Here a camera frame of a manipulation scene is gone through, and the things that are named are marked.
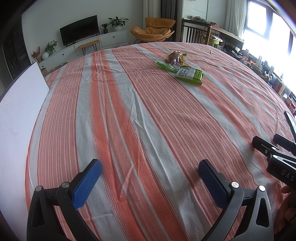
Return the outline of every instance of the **snack bag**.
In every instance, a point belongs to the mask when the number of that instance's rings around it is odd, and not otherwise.
[[[175,74],[175,77],[191,84],[201,85],[203,71],[193,67],[182,65],[179,71]]]
[[[169,55],[163,55],[158,58],[155,63],[167,70],[177,72],[180,66],[184,64],[186,54],[180,51],[172,51]]]

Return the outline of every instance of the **flat screen tv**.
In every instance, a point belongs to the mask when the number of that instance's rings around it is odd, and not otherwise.
[[[99,32],[97,15],[81,19],[60,28],[64,46]]]

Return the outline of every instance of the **blue gripper pad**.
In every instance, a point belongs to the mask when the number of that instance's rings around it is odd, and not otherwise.
[[[72,204],[76,210],[84,206],[101,173],[102,163],[96,160],[73,191]]]
[[[214,199],[214,202],[217,205],[217,207],[225,210],[228,206],[230,195],[229,192],[231,192],[231,189],[228,187],[229,190],[227,190],[225,185],[222,184],[222,182],[226,182],[224,183],[226,185],[228,185],[229,182],[221,173],[215,170],[215,168],[210,164],[210,162],[207,159],[202,160],[199,163],[198,172],[203,182],[205,183],[207,189],[209,190],[212,198]]]

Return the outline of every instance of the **white board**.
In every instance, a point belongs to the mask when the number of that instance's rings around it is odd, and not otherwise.
[[[28,67],[0,101],[0,210],[15,235],[26,240],[25,169],[32,131],[49,92],[38,63]]]

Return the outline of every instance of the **silver screw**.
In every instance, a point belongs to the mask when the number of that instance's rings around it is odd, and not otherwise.
[[[64,182],[64,183],[62,183],[62,188],[67,188],[67,187],[69,187],[69,183],[68,182]]]
[[[262,186],[262,185],[260,185],[260,186],[259,186],[259,190],[262,191],[262,192],[265,192],[265,187]]]
[[[37,192],[41,191],[41,186],[37,186],[37,187],[35,188],[35,190],[36,190]]]
[[[232,182],[231,183],[231,186],[234,187],[234,188],[238,188],[239,187],[239,184],[237,182]]]

